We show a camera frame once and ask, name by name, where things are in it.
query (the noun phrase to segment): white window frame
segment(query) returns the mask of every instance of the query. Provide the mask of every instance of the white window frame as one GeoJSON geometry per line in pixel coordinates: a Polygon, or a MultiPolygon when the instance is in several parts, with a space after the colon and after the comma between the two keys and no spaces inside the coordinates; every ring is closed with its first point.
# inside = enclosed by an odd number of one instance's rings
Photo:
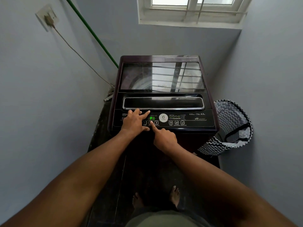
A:
{"type": "Polygon", "coordinates": [[[242,29],[251,0],[234,0],[232,5],[197,2],[188,0],[187,6],[156,6],[152,0],[137,0],[139,24],[242,29]]]}

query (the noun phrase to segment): water hose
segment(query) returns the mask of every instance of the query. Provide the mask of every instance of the water hose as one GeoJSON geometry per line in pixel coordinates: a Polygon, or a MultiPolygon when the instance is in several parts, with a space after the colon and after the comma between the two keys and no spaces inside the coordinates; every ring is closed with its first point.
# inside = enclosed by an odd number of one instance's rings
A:
{"type": "Polygon", "coordinates": [[[77,10],[77,8],[74,6],[74,4],[71,2],[71,0],[66,0],[66,1],[69,3],[69,5],[71,6],[71,8],[75,11],[75,13],[81,19],[81,21],[83,22],[83,24],[86,26],[86,28],[90,31],[90,33],[93,35],[93,37],[99,43],[99,45],[103,48],[103,50],[108,55],[108,57],[112,60],[112,62],[116,65],[116,67],[119,68],[119,65],[117,64],[117,62],[114,60],[114,58],[112,57],[112,55],[108,52],[108,50],[102,44],[102,42],[100,41],[100,39],[97,37],[97,35],[92,30],[92,28],[89,26],[89,24],[86,22],[86,20],[82,17],[81,13],[77,10]]]}

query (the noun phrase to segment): laundry basket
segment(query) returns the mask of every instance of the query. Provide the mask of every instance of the laundry basket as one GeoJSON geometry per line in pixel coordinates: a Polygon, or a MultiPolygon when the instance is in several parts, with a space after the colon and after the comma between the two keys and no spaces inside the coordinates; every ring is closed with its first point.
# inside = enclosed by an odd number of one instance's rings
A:
{"type": "Polygon", "coordinates": [[[252,123],[247,114],[231,100],[216,101],[220,131],[198,151],[206,155],[219,155],[224,151],[244,146],[252,138],[252,123]]]}

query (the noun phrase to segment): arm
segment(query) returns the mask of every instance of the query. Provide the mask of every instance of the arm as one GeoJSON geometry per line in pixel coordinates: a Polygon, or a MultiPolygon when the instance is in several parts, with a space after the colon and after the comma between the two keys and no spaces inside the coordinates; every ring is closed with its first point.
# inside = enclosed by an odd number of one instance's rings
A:
{"type": "Polygon", "coordinates": [[[155,133],[154,145],[171,157],[208,200],[223,204],[233,215],[230,219],[235,226],[296,226],[253,190],[183,149],[174,133],[151,126],[155,133]]]}
{"type": "Polygon", "coordinates": [[[149,112],[139,115],[139,109],[129,110],[115,137],[76,160],[2,227],[79,226],[122,152],[139,133],[149,130],[142,126],[149,112]]]}

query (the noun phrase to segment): button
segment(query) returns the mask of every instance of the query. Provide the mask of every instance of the button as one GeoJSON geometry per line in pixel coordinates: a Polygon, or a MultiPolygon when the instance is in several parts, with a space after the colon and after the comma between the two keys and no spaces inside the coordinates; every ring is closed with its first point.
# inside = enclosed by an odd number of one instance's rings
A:
{"type": "Polygon", "coordinates": [[[167,120],[168,120],[168,116],[167,116],[167,114],[160,114],[159,115],[159,120],[161,121],[161,122],[166,122],[167,120]]]}

